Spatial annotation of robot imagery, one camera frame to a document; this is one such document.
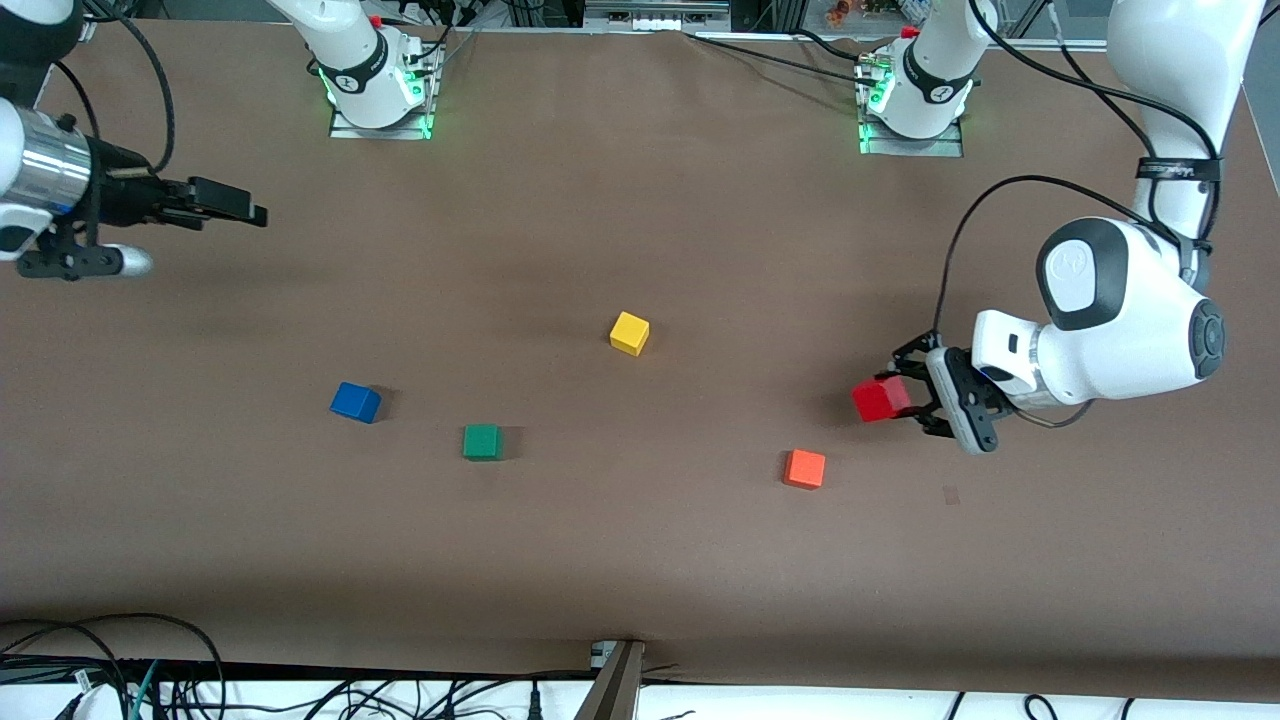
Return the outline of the red wooden block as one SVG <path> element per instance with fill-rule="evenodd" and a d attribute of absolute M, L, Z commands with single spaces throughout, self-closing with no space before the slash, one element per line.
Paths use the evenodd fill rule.
<path fill-rule="evenodd" d="M 901 375 L 874 375 L 854 386 L 850 396 L 864 423 L 900 419 L 909 415 L 913 407 Z"/>

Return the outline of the blue wooden block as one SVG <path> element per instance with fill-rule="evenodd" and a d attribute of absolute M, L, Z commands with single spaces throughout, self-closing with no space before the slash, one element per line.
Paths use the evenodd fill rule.
<path fill-rule="evenodd" d="M 329 405 L 329 410 L 338 416 L 372 424 L 378 419 L 381 409 L 381 393 L 370 386 L 360 386 L 351 382 L 340 382 Z"/>

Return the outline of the brown table cover sheet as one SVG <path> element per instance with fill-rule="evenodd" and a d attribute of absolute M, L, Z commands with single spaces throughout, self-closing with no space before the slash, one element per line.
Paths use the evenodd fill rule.
<path fill-rule="evenodd" d="M 1203 384 L 972 457 L 850 389 L 931 324 L 1006 177 L 1128 201 L 1138 142 L 996 53 L 964 156 L 681 35 L 484 32 L 429 141 L 332 138 L 285 26 L 155 20 L 174 177 L 265 229 L 0 266 L 0 621 L 164 612 L 230 662 L 1280 700 L 1280 197 L 1234 113 Z M 626 311 L 652 324 L 613 348 Z M 340 382 L 381 393 L 335 415 Z M 499 461 L 462 457 L 497 424 Z M 781 482 L 787 454 L 824 484 Z"/>

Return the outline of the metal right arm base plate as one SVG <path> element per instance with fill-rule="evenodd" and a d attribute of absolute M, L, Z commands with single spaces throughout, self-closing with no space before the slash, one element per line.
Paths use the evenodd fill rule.
<path fill-rule="evenodd" d="M 364 127 L 353 123 L 340 111 L 332 91 L 326 100 L 332 106 L 329 136 L 332 138 L 370 138 L 394 141 L 428 141 L 433 137 L 436 105 L 440 94 L 442 65 L 445 50 L 435 47 L 424 59 L 410 63 L 398 70 L 392 81 L 390 100 L 394 109 L 404 114 L 396 122 L 383 127 Z"/>

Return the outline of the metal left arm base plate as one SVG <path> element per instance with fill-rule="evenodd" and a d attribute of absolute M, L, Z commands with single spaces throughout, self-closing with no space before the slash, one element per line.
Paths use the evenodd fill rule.
<path fill-rule="evenodd" d="M 856 91 L 858 141 L 867 155 L 905 158 L 960 158 L 966 90 L 957 100 L 928 104 L 914 85 L 899 79 L 891 53 L 864 53 L 854 67 L 858 79 L 868 79 Z"/>

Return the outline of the silver metal rail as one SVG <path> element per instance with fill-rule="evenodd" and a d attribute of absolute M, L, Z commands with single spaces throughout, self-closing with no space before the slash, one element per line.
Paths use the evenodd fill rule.
<path fill-rule="evenodd" d="M 582 27 L 605 32 L 731 32 L 730 0 L 582 0 Z"/>

